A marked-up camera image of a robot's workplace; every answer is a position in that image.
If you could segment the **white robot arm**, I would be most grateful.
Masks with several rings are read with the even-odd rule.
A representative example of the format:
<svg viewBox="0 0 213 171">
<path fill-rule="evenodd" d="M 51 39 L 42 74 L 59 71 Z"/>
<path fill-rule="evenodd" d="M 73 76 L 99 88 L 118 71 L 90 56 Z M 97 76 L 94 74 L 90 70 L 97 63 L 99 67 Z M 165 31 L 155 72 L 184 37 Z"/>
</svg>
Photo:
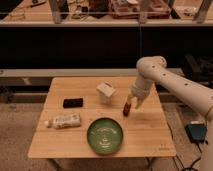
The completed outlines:
<svg viewBox="0 0 213 171">
<path fill-rule="evenodd" d="M 142 57 L 137 61 L 137 77 L 127 96 L 123 115 L 130 113 L 133 98 L 137 99 L 136 107 L 139 108 L 149 96 L 152 85 L 160 84 L 207 121 L 199 171 L 210 171 L 213 168 L 213 89 L 170 72 L 166 66 L 162 56 Z"/>
</svg>

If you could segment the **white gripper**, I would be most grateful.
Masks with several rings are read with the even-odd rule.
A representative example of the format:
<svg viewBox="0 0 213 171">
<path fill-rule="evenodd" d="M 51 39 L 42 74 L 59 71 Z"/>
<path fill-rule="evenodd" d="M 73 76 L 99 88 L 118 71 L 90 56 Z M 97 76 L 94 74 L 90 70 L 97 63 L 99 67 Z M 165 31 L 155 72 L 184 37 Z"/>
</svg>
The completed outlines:
<svg viewBox="0 0 213 171">
<path fill-rule="evenodd" d="M 131 93 L 127 96 L 127 103 L 131 103 L 134 97 L 137 98 L 135 109 L 138 109 L 143 101 L 149 96 L 153 81 L 144 77 L 137 77 L 131 87 Z"/>
</svg>

